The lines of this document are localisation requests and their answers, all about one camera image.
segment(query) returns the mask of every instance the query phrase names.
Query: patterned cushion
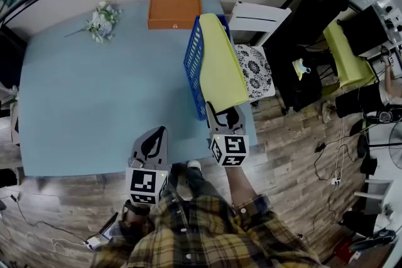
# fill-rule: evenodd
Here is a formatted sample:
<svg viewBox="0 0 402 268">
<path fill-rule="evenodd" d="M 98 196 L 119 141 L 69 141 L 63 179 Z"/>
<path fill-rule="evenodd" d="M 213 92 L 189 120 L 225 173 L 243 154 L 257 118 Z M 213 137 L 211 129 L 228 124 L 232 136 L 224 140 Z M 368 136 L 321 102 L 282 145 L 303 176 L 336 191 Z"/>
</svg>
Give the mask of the patterned cushion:
<svg viewBox="0 0 402 268">
<path fill-rule="evenodd" d="M 246 81 L 251 102 L 275 95 L 271 67 L 262 47 L 235 45 L 237 60 Z"/>
</svg>

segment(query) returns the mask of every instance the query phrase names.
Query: sleeve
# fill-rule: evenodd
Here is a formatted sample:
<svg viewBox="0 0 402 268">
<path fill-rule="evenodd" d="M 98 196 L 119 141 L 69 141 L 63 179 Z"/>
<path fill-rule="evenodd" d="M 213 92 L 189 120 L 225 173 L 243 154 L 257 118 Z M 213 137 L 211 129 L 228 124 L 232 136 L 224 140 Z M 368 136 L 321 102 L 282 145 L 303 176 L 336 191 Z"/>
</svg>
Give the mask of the sleeve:
<svg viewBox="0 0 402 268">
<path fill-rule="evenodd" d="M 317 255 L 289 230 L 271 208 L 268 197 L 258 195 L 236 207 L 235 221 L 278 266 L 323 267 Z"/>
<path fill-rule="evenodd" d="M 111 230 L 113 236 L 111 241 L 95 248 L 91 267 L 122 267 L 128 261 L 136 244 L 152 230 L 153 226 L 150 224 L 127 227 L 121 220 L 116 222 Z"/>
</svg>

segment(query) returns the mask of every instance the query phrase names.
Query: yellow plaid shirt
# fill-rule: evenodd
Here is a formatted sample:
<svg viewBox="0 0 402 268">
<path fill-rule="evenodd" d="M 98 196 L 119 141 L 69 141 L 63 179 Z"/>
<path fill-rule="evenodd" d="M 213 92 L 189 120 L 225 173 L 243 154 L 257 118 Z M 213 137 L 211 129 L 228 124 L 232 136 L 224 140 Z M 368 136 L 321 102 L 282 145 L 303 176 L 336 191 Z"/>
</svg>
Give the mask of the yellow plaid shirt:
<svg viewBox="0 0 402 268">
<path fill-rule="evenodd" d="M 118 222 L 92 267 L 322 267 L 265 195 L 236 209 L 211 196 L 186 202 L 167 189 L 153 224 L 127 229 Z"/>
</svg>

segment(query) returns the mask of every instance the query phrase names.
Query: blue plastic basket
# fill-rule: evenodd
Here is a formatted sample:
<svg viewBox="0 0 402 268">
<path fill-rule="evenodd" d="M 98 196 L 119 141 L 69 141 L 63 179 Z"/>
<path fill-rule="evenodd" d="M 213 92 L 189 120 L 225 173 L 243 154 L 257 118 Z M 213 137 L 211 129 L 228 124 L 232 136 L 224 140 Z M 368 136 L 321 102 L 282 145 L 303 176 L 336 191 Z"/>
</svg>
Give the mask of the blue plastic basket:
<svg viewBox="0 0 402 268">
<path fill-rule="evenodd" d="M 231 32 L 225 19 L 225 15 L 218 14 L 217 17 L 225 29 L 227 37 L 230 39 Z M 197 107 L 198 118 L 200 120 L 205 120 L 207 118 L 207 110 L 205 109 L 205 101 L 200 86 L 200 71 L 203 55 L 204 40 L 202 38 L 200 16 L 197 16 L 195 18 L 193 31 L 191 32 L 190 41 L 188 42 L 187 46 L 186 56 L 184 58 L 184 68 L 186 70 L 188 82 L 190 83 L 194 102 Z"/>
</svg>

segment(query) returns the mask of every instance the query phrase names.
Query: light blue table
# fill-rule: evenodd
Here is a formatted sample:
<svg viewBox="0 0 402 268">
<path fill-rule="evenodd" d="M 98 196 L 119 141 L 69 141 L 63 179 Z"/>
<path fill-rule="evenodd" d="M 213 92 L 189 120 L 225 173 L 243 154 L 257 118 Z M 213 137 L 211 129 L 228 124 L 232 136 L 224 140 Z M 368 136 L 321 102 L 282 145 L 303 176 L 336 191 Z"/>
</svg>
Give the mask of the light blue table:
<svg viewBox="0 0 402 268">
<path fill-rule="evenodd" d="M 170 163 L 211 156 L 183 67 L 190 30 L 148 30 L 148 1 L 120 6 L 115 38 L 89 32 L 64 37 L 90 19 L 83 14 L 33 37 L 19 92 L 25 174 L 67 176 L 124 171 L 133 143 L 156 126 L 168 129 Z M 216 0 L 205 13 L 221 14 Z M 253 115 L 243 104 L 250 145 Z"/>
</svg>

